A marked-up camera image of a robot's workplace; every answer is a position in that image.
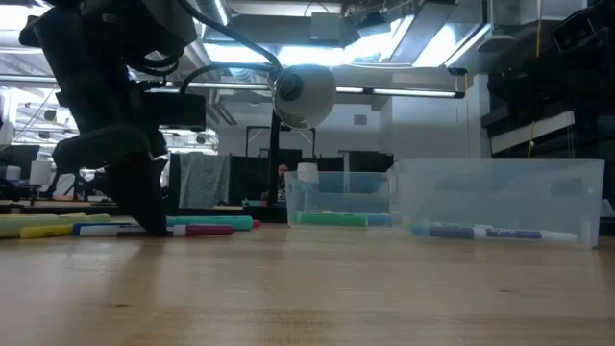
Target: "teal marker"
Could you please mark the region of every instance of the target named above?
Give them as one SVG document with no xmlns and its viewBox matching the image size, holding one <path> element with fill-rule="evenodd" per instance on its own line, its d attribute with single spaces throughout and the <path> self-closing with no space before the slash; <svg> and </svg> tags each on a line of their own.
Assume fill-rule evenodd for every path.
<svg viewBox="0 0 615 346">
<path fill-rule="evenodd" d="M 252 231 L 250 216 L 167 216 L 166 224 L 175 225 L 231 225 L 233 231 Z"/>
</svg>

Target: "green marker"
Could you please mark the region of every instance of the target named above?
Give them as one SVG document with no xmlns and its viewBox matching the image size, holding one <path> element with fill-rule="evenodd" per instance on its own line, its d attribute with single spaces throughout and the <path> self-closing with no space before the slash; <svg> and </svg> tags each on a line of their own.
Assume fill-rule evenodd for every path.
<svg viewBox="0 0 615 346">
<path fill-rule="evenodd" d="M 297 212 L 292 221 L 300 225 L 367 227 L 368 215 Z"/>
<path fill-rule="evenodd" d="M 231 225 L 233 231 L 252 231 L 250 216 L 167 216 L 166 223 L 175 225 Z"/>
</svg>

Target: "fluorescent light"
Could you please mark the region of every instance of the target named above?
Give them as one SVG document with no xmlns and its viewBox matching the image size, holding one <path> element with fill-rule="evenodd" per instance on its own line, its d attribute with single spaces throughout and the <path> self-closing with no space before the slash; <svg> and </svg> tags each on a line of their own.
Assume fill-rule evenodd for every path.
<svg viewBox="0 0 615 346">
<path fill-rule="evenodd" d="M 216 88 L 228 90 L 270 90 L 266 84 L 249 84 L 249 83 L 190 83 L 190 87 Z"/>
<path fill-rule="evenodd" d="M 238 45 L 205 43 L 209 57 L 215 62 L 269 62 L 252 49 Z"/>
<path fill-rule="evenodd" d="M 56 143 L 12 142 L 11 145 L 39 145 L 41 148 L 55 148 Z"/>
<path fill-rule="evenodd" d="M 213 150 L 211 148 L 206 148 L 206 147 L 200 147 L 200 148 L 196 148 L 196 147 L 168 147 L 167 149 L 171 153 L 203 153 L 203 154 L 212 154 L 212 155 L 218 154 L 217 151 L 215 151 L 215 150 Z"/>
<path fill-rule="evenodd" d="M 54 77 L 2 75 L 0 76 L 0 82 L 26 82 L 26 83 L 55 84 L 56 79 Z"/>
<path fill-rule="evenodd" d="M 310 63 L 338 66 L 347 63 L 344 50 L 341 48 L 285 46 L 280 51 L 278 59 L 286 66 Z"/>
<path fill-rule="evenodd" d="M 470 48 L 472 48 L 485 34 L 491 30 L 491 24 L 486 24 L 482 27 L 472 38 L 470 38 L 461 48 L 459 48 L 452 57 L 450 57 L 444 64 L 450 66 L 455 63 L 461 56 L 463 56 Z"/>
<path fill-rule="evenodd" d="M 364 89 L 362 87 L 347 87 L 347 86 L 338 86 L 337 92 L 340 93 L 363 93 Z"/>
<path fill-rule="evenodd" d="M 220 0 L 215 0 L 215 8 L 218 10 L 218 13 L 220 13 L 220 18 L 222 18 L 222 25 L 227 26 L 227 24 L 229 24 L 229 18 L 227 17 L 227 12 L 224 9 L 224 6 L 222 6 L 222 1 Z"/>
<path fill-rule="evenodd" d="M 413 67 L 438 67 L 455 51 L 455 32 L 445 24 L 435 34 L 421 55 L 412 63 Z"/>
<path fill-rule="evenodd" d="M 391 39 L 391 33 L 373 34 L 361 37 L 353 44 L 344 48 L 344 55 L 348 62 L 357 58 L 369 58 L 381 53 L 383 46 Z"/>
<path fill-rule="evenodd" d="M 455 98 L 457 93 L 454 91 L 435 91 L 435 90 L 409 90 L 409 89 L 387 89 L 375 88 L 372 93 L 374 95 L 386 96 L 417 96 L 417 97 L 443 97 Z"/>
<path fill-rule="evenodd" d="M 382 49 L 381 56 L 379 58 L 380 62 L 388 60 L 391 58 L 397 47 L 399 47 L 400 42 L 402 42 L 402 38 L 407 33 L 407 30 L 410 28 L 410 24 L 414 21 L 414 15 L 409 15 L 401 20 L 400 23 L 397 23 L 400 19 L 397 19 L 391 23 L 391 39 L 386 43 L 384 49 Z"/>
<path fill-rule="evenodd" d="M 21 30 L 28 24 L 28 15 L 42 15 L 47 12 L 42 7 L 0 5 L 0 30 Z"/>
</svg>

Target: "person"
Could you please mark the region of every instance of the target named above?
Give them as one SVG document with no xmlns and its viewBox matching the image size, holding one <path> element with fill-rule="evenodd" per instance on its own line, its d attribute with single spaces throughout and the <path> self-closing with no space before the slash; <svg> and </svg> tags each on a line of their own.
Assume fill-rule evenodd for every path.
<svg viewBox="0 0 615 346">
<path fill-rule="evenodd" d="M 288 166 L 284 163 L 278 166 L 278 201 L 286 200 L 286 180 L 284 174 L 288 171 Z M 266 201 L 269 199 L 268 192 L 262 192 L 260 194 L 260 200 Z"/>
</svg>

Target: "table surface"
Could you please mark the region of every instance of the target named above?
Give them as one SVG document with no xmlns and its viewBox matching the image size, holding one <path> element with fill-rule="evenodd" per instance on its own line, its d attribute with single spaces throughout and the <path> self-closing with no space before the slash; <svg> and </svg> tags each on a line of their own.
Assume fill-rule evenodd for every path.
<svg viewBox="0 0 615 346">
<path fill-rule="evenodd" d="M 0 345 L 613 345 L 615 242 L 266 225 L 0 241 Z"/>
</svg>

